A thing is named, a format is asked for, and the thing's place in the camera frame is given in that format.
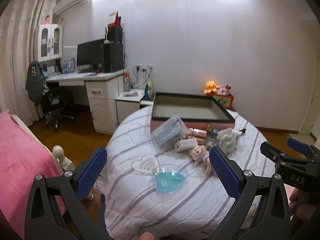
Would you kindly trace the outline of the person's right hand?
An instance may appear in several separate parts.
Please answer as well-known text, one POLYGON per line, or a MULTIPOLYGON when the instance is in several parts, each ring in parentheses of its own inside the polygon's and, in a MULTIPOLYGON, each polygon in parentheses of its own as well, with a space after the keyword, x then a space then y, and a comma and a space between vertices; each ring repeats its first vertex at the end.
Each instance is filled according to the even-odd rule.
POLYGON ((291 239, 319 238, 319 191, 294 189, 289 198, 291 239))

